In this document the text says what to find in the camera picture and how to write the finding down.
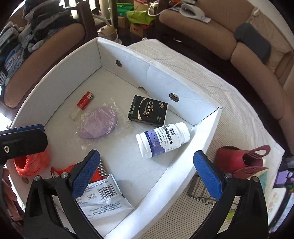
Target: white bottle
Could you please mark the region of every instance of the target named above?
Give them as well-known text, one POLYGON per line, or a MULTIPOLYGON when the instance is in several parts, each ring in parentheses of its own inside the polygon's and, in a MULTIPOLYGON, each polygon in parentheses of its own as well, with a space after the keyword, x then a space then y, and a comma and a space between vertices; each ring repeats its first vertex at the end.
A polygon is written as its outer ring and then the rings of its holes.
POLYGON ((185 123, 165 125, 136 135, 143 159, 179 148, 190 140, 185 123))

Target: human hand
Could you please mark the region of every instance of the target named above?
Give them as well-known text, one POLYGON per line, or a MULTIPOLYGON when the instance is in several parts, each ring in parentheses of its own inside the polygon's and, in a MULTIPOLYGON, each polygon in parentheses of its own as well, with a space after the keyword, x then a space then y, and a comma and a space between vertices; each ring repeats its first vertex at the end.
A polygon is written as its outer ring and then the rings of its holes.
POLYGON ((8 176, 9 176, 9 171, 7 168, 3 168, 3 175, 2 175, 2 188, 3 188, 3 195, 4 195, 4 200, 7 204, 7 208, 10 214, 10 217, 14 221, 19 221, 22 218, 20 217, 16 206, 14 205, 13 201, 17 200, 17 196, 13 192, 12 188, 8 184, 8 176))

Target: pile of clothes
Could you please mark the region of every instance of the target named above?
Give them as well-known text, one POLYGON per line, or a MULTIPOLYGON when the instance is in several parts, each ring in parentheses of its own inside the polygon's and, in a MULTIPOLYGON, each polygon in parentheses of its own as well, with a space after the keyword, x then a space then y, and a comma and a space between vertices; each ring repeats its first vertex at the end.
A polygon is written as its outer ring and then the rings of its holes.
POLYGON ((54 33, 76 23, 60 0, 26 0, 25 27, 11 21, 0 33, 0 86, 5 87, 22 63, 54 33))

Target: black tissue packet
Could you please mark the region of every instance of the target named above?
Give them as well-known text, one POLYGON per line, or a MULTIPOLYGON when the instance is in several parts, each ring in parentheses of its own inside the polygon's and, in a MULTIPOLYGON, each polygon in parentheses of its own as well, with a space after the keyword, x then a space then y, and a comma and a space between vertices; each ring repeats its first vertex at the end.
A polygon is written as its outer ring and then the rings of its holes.
POLYGON ((167 103, 135 95, 128 118, 156 127, 164 126, 167 103))

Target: oval purple sponge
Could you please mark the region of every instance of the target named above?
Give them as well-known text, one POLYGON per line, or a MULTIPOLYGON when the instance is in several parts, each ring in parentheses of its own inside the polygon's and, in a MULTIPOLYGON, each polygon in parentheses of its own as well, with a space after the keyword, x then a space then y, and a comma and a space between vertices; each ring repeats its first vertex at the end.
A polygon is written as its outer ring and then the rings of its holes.
POLYGON ((98 107, 82 118, 79 136, 84 139, 95 139, 109 134, 117 124, 117 117, 112 108, 98 107))

